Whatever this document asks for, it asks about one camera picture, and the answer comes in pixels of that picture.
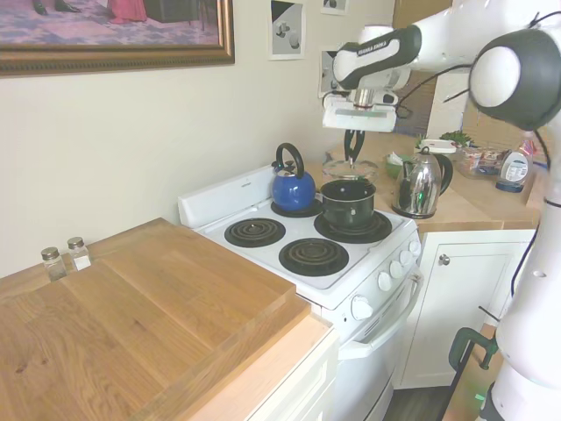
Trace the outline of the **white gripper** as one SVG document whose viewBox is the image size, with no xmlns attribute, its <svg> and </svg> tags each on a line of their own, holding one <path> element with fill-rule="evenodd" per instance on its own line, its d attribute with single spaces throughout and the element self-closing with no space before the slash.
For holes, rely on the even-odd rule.
<svg viewBox="0 0 561 421">
<path fill-rule="evenodd" d="M 344 134 L 344 157 L 357 160 L 364 145 L 365 132 L 391 132 L 396 123 L 394 106 L 374 105 L 372 109 L 360 110 L 353 102 L 342 97 L 327 97 L 323 101 L 323 126 L 346 130 Z M 352 141 L 356 131 L 355 147 Z"/>
</svg>

